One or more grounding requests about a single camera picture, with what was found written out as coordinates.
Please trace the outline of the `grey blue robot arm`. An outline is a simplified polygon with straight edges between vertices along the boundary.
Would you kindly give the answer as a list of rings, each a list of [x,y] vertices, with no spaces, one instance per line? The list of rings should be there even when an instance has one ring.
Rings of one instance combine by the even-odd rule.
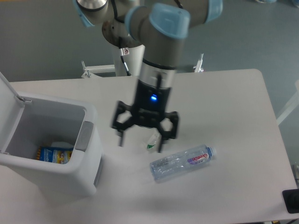
[[[179,116],[166,106],[190,28],[217,19],[221,0],[159,0],[152,6],[137,0],[75,0],[73,5],[86,27],[119,21],[118,47],[125,36],[145,47],[132,105],[118,101],[111,127],[120,137],[132,126],[155,128],[161,141],[175,139]]]

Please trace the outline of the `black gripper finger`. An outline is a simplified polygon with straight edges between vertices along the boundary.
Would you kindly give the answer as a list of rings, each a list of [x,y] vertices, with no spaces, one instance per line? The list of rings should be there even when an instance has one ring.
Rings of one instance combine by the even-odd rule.
[[[126,119],[121,119],[121,115],[125,114],[125,112],[128,112],[130,116],[128,116]],[[111,127],[116,130],[118,136],[120,137],[120,147],[123,146],[125,131],[135,125],[135,122],[136,117],[133,113],[133,106],[125,104],[120,100],[117,101]]]
[[[176,139],[178,134],[179,113],[177,111],[166,112],[161,121],[159,121],[157,130],[161,135],[157,152],[162,153],[163,144],[169,139]]]

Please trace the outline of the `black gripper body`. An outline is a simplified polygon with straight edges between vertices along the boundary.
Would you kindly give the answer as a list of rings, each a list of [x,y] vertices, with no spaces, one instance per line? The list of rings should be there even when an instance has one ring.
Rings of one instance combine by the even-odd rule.
[[[138,80],[135,99],[130,109],[132,125],[158,127],[164,119],[173,121],[173,113],[166,112],[171,88],[157,88]]]

